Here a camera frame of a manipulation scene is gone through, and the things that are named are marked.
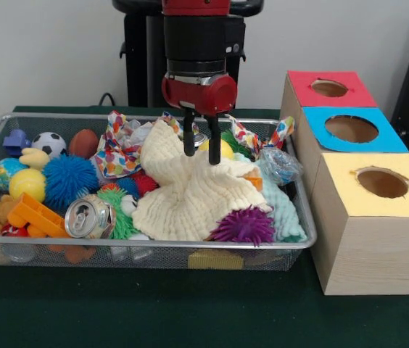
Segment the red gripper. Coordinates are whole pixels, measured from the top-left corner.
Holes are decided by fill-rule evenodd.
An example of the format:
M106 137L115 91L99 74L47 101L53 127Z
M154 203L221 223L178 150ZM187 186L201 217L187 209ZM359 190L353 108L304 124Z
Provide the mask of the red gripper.
M237 84L228 74L203 78L168 73L164 76L162 94L165 101L172 107L185 108L183 147L187 157L193 157L195 153L193 122L196 111L200 115L214 115L207 118L210 130L209 163L220 163L220 126L217 114L228 112L234 107L237 93Z

